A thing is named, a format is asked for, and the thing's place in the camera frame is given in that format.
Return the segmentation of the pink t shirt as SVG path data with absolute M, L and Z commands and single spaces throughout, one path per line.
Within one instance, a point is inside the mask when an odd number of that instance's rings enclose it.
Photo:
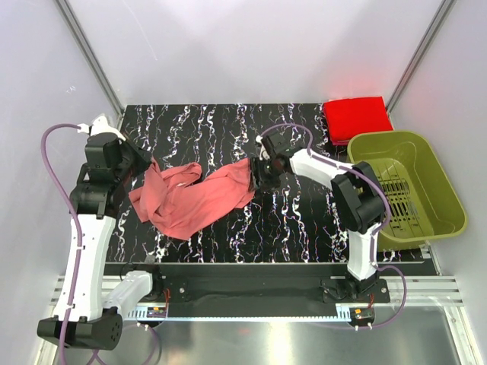
M 197 162 L 161 170 L 154 160 L 145 171 L 143 185 L 129 193 L 139 220 L 152 223 L 165 236 L 189 240 L 254 197 L 249 191 L 248 158 L 224 165 L 199 181 L 201 176 Z

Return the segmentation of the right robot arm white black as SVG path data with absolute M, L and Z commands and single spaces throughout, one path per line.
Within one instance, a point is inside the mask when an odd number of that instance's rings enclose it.
M 312 148 L 292 147 L 280 133 L 256 137 L 259 150 L 250 159 L 250 190 L 280 186 L 288 173 L 313 180 L 332 191 L 339 222 L 348 232 L 349 258 L 345 279 L 328 294 L 343 300 L 365 300 L 377 283 L 377 241 L 389 205 L 368 163 L 356 165 L 325 157 Z

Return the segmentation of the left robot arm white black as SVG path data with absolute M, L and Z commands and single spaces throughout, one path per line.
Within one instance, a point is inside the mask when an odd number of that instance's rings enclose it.
M 80 125 L 88 134 L 76 186 L 62 193 L 71 219 L 71 243 L 61 294 L 53 315 L 41 319 L 37 335 L 61 349 L 113 350 L 123 320 L 144 297 L 158 300 L 164 282 L 152 267 L 129 272 L 102 295 L 107 248 L 128 182 L 144 173 L 151 159 L 112 127 Z

